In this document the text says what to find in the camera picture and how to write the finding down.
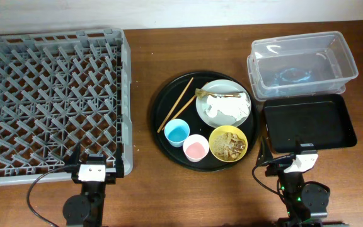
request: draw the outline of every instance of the round black tray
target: round black tray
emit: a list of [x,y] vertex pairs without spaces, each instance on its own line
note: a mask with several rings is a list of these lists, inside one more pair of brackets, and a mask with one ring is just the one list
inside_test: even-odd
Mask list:
[[[151,131],[153,133],[153,137],[156,141],[156,144],[161,149],[161,151],[170,160],[186,168],[202,172],[218,171],[218,170],[223,170],[225,168],[229,168],[242,159],[234,163],[226,163],[219,161],[217,158],[214,157],[211,151],[209,151],[209,154],[203,160],[193,163],[186,158],[183,152],[183,148],[175,148],[172,145],[170,145],[170,143],[166,140],[163,131],[161,131],[160,133],[156,132],[159,129],[159,126],[162,124],[164,118],[169,113],[173,104],[176,102],[177,98],[182,93],[183,89],[186,87],[191,77],[194,77],[191,85],[187,89],[183,98],[181,98],[179,104],[171,114],[170,118],[172,118],[174,114],[176,114],[179,111],[179,109],[181,109],[182,106],[184,106],[184,104],[186,104],[186,102],[189,101],[189,99],[191,99],[191,97],[194,96],[195,89],[203,87],[203,85],[206,84],[206,82],[211,82],[217,79],[228,79],[236,83],[239,83],[235,79],[230,78],[229,76],[211,71],[192,72],[174,79],[159,92],[151,109],[152,111]],[[249,117],[238,127],[240,130],[244,132],[244,134],[248,139],[249,145],[246,155],[251,151],[251,149],[255,145],[260,128],[259,114],[255,104],[255,100],[250,95],[250,93],[249,96],[251,100],[251,112],[249,114]],[[188,125],[190,126],[190,135],[200,134],[208,139],[211,132],[214,130],[213,127],[208,126],[204,121],[201,120],[195,108],[195,101],[193,101],[178,116],[178,119],[183,119],[188,123]]]

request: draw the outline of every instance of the light blue cup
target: light blue cup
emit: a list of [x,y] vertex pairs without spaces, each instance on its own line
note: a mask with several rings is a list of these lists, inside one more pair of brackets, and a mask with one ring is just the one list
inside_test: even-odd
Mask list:
[[190,127],[182,119],[174,119],[169,121],[164,127],[164,136],[169,143],[179,148],[183,146],[184,140],[190,135]]

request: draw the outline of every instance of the pink liquid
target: pink liquid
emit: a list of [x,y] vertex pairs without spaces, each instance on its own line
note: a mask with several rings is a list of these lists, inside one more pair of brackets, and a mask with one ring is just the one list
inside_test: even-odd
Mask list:
[[190,158],[202,158],[205,156],[205,149],[200,143],[193,143],[186,149],[186,154]]

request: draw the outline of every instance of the pink cup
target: pink cup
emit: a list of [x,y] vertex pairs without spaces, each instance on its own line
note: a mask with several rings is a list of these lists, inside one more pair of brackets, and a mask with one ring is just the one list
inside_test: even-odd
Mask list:
[[208,154],[208,140],[198,134],[191,135],[184,141],[183,151],[189,161],[198,162]]

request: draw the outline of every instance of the white tissue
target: white tissue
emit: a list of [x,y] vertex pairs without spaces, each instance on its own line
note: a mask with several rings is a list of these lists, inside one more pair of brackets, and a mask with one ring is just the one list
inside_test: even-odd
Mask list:
[[214,118],[218,114],[218,110],[224,115],[232,116],[236,121],[249,116],[250,104],[246,93],[240,93],[240,97],[216,97],[208,96],[207,104],[210,108],[205,113],[210,118]]

